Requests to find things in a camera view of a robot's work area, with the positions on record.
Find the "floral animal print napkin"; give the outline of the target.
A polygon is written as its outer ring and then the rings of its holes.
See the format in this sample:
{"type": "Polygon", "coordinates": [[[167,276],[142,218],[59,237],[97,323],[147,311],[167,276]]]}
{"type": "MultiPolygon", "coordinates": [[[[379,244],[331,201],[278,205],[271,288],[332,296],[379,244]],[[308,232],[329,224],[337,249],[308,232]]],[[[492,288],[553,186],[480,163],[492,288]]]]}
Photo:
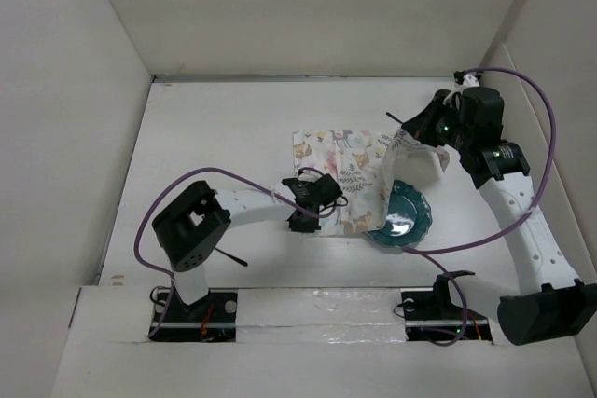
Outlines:
{"type": "Polygon", "coordinates": [[[320,237],[352,236],[385,223],[389,196],[407,161],[435,155],[446,170],[449,153],[416,142],[404,130],[303,130],[293,134],[294,167],[311,167],[334,177],[348,204],[321,222],[320,237]]]}

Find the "teal ceramic plate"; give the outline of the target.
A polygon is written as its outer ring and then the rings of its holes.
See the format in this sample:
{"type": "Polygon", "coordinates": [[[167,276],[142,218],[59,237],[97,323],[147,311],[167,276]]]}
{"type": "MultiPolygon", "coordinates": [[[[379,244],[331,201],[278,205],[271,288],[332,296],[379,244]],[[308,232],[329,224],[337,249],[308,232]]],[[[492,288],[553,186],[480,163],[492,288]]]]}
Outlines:
{"type": "Polygon", "coordinates": [[[368,231],[374,242],[389,248],[416,246],[433,224],[431,207],[414,186],[395,180],[382,228],[368,231]]]}

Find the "black metal spoon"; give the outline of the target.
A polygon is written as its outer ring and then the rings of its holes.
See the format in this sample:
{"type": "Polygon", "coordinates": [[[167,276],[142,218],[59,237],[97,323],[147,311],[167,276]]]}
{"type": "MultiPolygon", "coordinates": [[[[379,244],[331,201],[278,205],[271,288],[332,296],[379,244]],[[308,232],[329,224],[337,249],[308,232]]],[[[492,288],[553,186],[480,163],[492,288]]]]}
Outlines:
{"type": "Polygon", "coordinates": [[[404,122],[403,122],[401,119],[399,119],[397,116],[393,115],[392,113],[390,113],[390,112],[386,112],[385,114],[386,114],[386,115],[387,115],[389,118],[391,118],[393,121],[397,122],[398,124],[400,124],[400,125],[403,125],[403,124],[404,124],[404,122]]]}

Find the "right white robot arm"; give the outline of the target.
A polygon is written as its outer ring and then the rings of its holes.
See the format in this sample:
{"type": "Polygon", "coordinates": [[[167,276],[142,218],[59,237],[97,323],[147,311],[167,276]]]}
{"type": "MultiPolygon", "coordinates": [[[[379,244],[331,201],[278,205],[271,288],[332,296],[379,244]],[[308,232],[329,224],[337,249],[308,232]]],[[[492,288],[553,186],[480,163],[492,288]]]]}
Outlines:
{"type": "Polygon", "coordinates": [[[514,263],[517,285],[487,283],[470,271],[437,277],[431,306],[444,318],[476,311],[496,321],[515,346],[576,336],[596,312],[596,286],[586,284],[566,260],[540,209],[555,156],[556,119],[545,92],[527,75],[509,75],[526,82],[542,100],[550,126],[548,152],[539,185],[518,144],[503,138],[505,102],[496,89],[482,87],[484,68],[454,73],[453,90],[437,91],[431,102],[402,124],[415,142],[449,146],[460,157],[499,225],[499,232],[458,246],[422,251],[427,259],[503,240],[514,263]]]}

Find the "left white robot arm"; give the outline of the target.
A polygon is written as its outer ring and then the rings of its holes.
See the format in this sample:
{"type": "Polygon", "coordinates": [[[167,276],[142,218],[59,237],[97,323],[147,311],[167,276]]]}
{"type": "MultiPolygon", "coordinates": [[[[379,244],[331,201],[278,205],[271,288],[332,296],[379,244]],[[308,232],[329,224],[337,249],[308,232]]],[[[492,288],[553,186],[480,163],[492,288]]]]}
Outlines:
{"type": "Polygon", "coordinates": [[[342,198],[340,186],[329,174],[313,181],[285,178],[265,189],[214,190],[204,181],[188,186],[152,222],[174,273],[177,311],[192,321],[207,311],[204,263],[226,231],[281,221],[292,232],[312,234],[342,198]]]}

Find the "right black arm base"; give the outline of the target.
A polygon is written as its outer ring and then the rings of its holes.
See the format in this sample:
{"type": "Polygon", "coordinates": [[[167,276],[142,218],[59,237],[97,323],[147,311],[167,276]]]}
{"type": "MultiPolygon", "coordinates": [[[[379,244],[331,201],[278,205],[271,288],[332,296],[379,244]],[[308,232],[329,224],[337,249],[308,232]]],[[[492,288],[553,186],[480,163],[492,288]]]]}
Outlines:
{"type": "Polygon", "coordinates": [[[443,345],[459,337],[492,343],[489,320],[473,310],[464,314],[462,306],[452,302],[450,286],[448,276],[439,274],[432,286],[401,290],[393,313],[403,320],[407,341],[443,345]]]}

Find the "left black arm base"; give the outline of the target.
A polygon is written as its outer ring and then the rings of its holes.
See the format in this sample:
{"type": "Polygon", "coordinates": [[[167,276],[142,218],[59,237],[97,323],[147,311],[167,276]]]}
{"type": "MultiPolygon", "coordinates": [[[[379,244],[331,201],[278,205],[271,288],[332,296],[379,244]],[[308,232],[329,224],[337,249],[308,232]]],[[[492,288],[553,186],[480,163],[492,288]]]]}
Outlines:
{"type": "Polygon", "coordinates": [[[238,291],[213,290],[197,304],[184,305],[174,294],[165,308],[169,288],[154,287],[149,295],[153,314],[149,339],[163,343],[231,343],[236,341],[238,291]]]}

